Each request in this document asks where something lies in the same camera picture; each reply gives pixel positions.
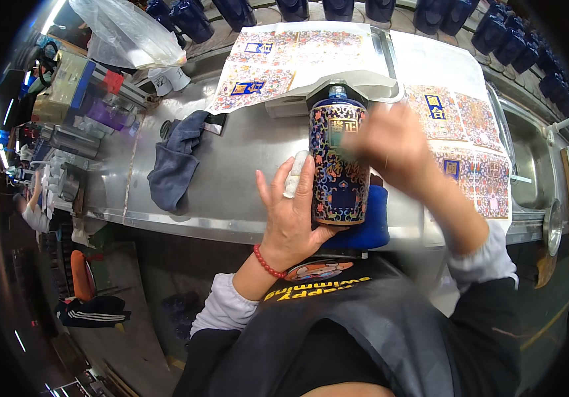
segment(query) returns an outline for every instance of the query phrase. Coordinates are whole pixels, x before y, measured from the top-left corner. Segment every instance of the faucet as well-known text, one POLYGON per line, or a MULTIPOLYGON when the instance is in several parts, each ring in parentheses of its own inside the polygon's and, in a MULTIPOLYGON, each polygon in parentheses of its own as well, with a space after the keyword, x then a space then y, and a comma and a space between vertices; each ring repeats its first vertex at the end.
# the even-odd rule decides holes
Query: faucet
POLYGON ((543 136, 547 139, 549 146, 554 145, 555 135, 563 128, 569 126, 569 118, 564 119, 560 123, 553 123, 543 128, 543 136))

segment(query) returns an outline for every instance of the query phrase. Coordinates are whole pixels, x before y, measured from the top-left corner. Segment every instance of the yellow floor line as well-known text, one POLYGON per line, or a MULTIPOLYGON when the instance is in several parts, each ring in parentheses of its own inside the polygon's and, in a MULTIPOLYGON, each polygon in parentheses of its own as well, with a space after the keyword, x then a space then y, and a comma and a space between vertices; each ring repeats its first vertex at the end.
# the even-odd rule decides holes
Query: yellow floor line
POLYGON ((540 331, 536 332, 533 337, 531 337, 527 342, 525 342, 521 345, 521 351, 523 351, 527 347, 531 346, 532 343, 534 343, 536 341, 536 339, 540 338, 541 335, 546 330, 548 330, 556 322, 556 320, 560 318, 560 316, 562 316, 562 314, 565 312, 567 307, 569 307, 569 301, 562 307, 562 309, 560 309, 560 311, 554 316, 554 318, 552 318, 547 324, 545 324, 545 326, 543 328, 541 328, 540 331))

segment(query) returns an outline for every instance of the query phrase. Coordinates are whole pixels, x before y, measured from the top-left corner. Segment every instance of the cloth rag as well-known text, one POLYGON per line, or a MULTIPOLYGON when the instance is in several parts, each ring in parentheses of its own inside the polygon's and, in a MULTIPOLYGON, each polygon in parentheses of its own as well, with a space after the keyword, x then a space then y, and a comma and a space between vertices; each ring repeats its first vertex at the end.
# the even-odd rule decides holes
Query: cloth rag
POLYGON ((322 248, 368 250, 388 244, 391 237, 388 234, 388 219, 386 218, 387 202, 388 191, 383 186, 370 185, 364 222, 335 234, 322 245, 322 248))
POLYGON ((166 141, 157 144, 154 169, 148 174, 152 201, 165 211, 175 211, 190 184, 199 161, 192 149, 199 144, 203 122, 209 115, 196 110, 183 121, 174 120, 166 141))

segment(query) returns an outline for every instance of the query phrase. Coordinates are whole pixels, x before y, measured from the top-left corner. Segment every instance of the white sleeve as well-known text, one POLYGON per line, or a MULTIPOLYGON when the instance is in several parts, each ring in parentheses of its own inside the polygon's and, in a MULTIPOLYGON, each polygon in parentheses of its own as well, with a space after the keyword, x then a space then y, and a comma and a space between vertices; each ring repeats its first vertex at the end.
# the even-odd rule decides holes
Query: white sleeve
POLYGON ((487 223, 490 234, 478 250, 467 255, 448 254, 448 269, 461 293, 467 291, 472 283, 484 283, 507 277, 514 279, 514 289, 518 290, 516 265, 507 254, 505 232, 497 223, 489 220, 487 223))
POLYGON ((233 274, 214 276, 205 308, 196 315, 190 337, 202 329, 243 330, 259 302, 243 298, 233 288, 233 274))

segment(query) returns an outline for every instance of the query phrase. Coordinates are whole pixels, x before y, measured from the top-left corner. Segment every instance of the plastic bag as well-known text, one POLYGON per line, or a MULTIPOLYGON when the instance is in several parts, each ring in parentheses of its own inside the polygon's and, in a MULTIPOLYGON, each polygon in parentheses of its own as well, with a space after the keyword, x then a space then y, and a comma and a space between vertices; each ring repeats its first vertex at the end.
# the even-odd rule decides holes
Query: plastic bag
POLYGON ((126 68, 180 66, 185 51, 176 36, 126 0, 69 0, 92 29, 88 57, 126 68))

